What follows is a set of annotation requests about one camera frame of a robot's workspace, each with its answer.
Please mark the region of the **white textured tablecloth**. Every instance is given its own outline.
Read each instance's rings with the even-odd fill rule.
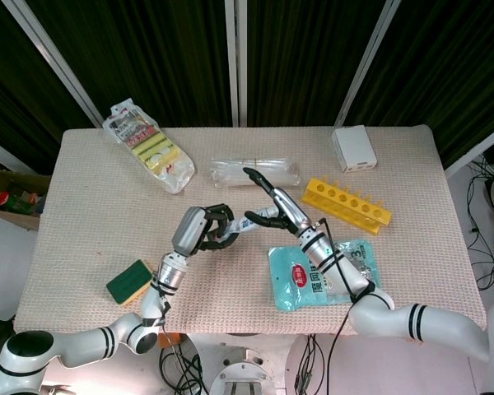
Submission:
[[[138,258],[158,263],[189,206],[227,203],[237,216],[266,207],[261,188],[216,189],[212,157],[289,157],[302,185],[288,188],[298,202],[310,177],[326,175],[372,194],[392,220],[372,236],[333,217],[335,239],[368,239],[383,288],[397,306],[418,302],[451,309],[485,327],[485,311],[470,268],[445,175],[426,126],[366,128],[378,166],[342,174],[333,128],[180,128],[166,133],[193,159],[197,174],[179,195],[161,186],[101,130],[64,134],[49,188],[17,331],[77,331],[105,326],[139,310],[140,298],[119,307],[105,284]],[[303,205],[313,221],[323,213]],[[191,257],[173,299],[166,329],[173,332],[334,332],[347,304],[278,312],[268,270],[270,247],[296,244],[284,230],[241,235],[228,249]],[[354,333],[347,325],[344,333]]]

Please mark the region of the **white pole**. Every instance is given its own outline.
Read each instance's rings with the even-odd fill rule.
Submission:
[[[36,174],[36,172],[24,162],[16,158],[13,154],[4,150],[0,146],[0,165],[7,167],[11,171],[23,174]]]
[[[103,122],[100,112],[25,0],[2,0],[2,3],[27,34],[44,60],[57,74],[58,79],[68,89],[82,111],[96,127],[100,128]]]
[[[240,102],[240,126],[247,126],[247,1],[236,0],[238,13],[236,20],[238,22],[238,78],[239,85],[239,102]]]
[[[350,107],[355,100],[355,96],[357,96],[357,92],[361,88],[362,82],[364,81],[364,77],[368,73],[371,62],[377,53],[377,50],[380,47],[380,43],[388,30],[389,24],[394,19],[395,12],[398,9],[401,0],[386,0],[384,3],[384,7],[380,12],[379,19],[375,24],[375,28],[371,33],[370,40],[368,41],[368,45],[366,46],[366,50],[362,55],[361,62],[359,63],[359,67],[355,72],[355,76],[353,76],[352,84],[347,90],[346,98],[343,101],[343,106],[338,112],[337,118],[335,119],[335,127],[341,127],[344,125],[344,121],[346,120],[347,114],[349,112]]]
[[[468,151],[465,155],[461,156],[454,162],[452,165],[446,168],[445,175],[446,178],[449,179],[452,177],[459,169],[461,169],[466,164],[472,162],[478,156],[480,156],[483,152],[488,150],[491,146],[494,145],[494,133],[487,137],[485,140],[474,146],[470,151]]]
[[[236,20],[235,0],[224,0],[227,33],[227,53],[229,55],[229,85],[231,86],[232,126],[238,127],[238,76],[236,69]]]

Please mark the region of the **yellow sponge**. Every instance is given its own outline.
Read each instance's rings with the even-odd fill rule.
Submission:
[[[141,259],[138,259],[132,266],[106,284],[106,288],[114,300],[124,306],[144,292],[150,280],[150,269]]]

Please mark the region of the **white box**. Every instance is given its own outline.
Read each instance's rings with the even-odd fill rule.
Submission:
[[[377,166],[377,158],[363,125],[335,129],[331,139],[344,173]]]

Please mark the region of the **blue plastic bag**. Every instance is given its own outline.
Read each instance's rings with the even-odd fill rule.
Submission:
[[[356,239],[337,242],[336,247],[363,276],[380,287],[379,273],[368,241]],[[294,311],[304,306],[324,306],[350,301],[348,295],[334,293],[333,286],[310,263],[299,246],[270,249],[269,268],[274,303],[279,310]]]

